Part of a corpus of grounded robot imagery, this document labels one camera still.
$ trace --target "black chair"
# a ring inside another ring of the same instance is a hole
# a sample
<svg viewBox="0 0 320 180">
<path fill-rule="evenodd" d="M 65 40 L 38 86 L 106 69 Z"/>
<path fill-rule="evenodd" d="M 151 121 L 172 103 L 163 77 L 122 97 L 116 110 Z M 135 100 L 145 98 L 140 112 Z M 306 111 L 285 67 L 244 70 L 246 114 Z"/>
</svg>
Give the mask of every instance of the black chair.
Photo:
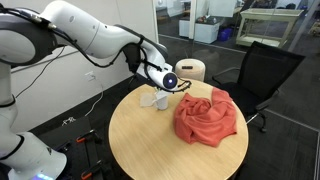
<svg viewBox="0 0 320 180">
<path fill-rule="evenodd" d="M 266 132 L 266 117 L 262 113 L 275 95 L 278 88 L 294 72 L 304 56 L 253 42 L 246 53 L 241 68 L 229 68 L 212 76 L 219 83 L 217 88 L 225 90 L 237 104 L 247 123 L 257 116 L 262 117 L 262 132 Z M 216 80 L 231 70 L 240 70 L 237 82 L 221 84 Z"/>
</svg>

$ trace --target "white container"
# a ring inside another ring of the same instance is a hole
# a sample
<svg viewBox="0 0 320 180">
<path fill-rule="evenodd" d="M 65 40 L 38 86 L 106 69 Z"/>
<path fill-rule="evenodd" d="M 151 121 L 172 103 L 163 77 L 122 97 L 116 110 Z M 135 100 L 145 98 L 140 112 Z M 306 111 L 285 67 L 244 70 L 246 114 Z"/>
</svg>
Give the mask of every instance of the white container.
<svg viewBox="0 0 320 180">
<path fill-rule="evenodd" d="M 219 23 L 216 24 L 200 24 L 195 25 L 194 40 L 203 43 L 212 43 L 217 40 L 219 32 Z"/>
<path fill-rule="evenodd" d="M 179 20 L 179 36 L 189 37 L 189 19 L 180 19 Z"/>
</svg>

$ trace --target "crumpled towel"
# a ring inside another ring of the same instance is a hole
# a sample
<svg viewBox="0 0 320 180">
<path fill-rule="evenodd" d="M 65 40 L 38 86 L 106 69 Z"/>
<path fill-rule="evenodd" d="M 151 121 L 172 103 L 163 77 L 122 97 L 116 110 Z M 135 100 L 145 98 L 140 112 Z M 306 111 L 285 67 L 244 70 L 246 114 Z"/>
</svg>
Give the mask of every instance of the crumpled towel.
<svg viewBox="0 0 320 180">
<path fill-rule="evenodd" d="M 236 109 L 226 91 L 213 88 L 212 106 L 207 98 L 195 98 L 186 93 L 174 113 L 174 128 L 178 137 L 189 144 L 196 141 L 213 147 L 236 130 Z"/>
</svg>

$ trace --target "shelf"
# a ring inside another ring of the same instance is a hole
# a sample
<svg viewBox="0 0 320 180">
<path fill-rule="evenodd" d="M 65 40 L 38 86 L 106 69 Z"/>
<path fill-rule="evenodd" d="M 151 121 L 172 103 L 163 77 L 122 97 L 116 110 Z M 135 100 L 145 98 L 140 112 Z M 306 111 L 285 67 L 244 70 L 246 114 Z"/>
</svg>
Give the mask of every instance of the shelf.
<svg viewBox="0 0 320 180">
<path fill-rule="evenodd" d="M 280 44 L 280 41 L 278 40 L 271 40 L 271 39 L 252 37 L 252 36 L 241 36 L 240 38 L 237 39 L 236 43 L 243 46 L 250 46 L 254 41 L 258 41 L 263 44 L 267 44 L 275 47 L 278 47 Z"/>
</svg>

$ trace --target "wooden table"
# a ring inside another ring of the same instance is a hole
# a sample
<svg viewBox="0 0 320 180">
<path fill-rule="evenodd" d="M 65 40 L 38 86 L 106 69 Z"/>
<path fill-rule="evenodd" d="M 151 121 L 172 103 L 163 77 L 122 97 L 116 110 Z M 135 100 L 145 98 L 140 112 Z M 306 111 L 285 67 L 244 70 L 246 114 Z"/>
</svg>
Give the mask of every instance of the wooden table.
<svg viewBox="0 0 320 180">
<path fill-rule="evenodd" d="M 212 86 L 192 81 L 186 92 L 211 99 Z M 168 109 L 142 108 L 141 93 L 154 92 L 143 85 L 127 95 L 113 113 L 109 126 L 112 153 L 121 168 L 136 180 L 227 179 L 241 165 L 248 148 L 248 129 L 237 110 L 237 134 L 224 138 L 217 148 L 188 144 L 175 135 L 173 113 L 184 93 L 168 98 Z"/>
</svg>

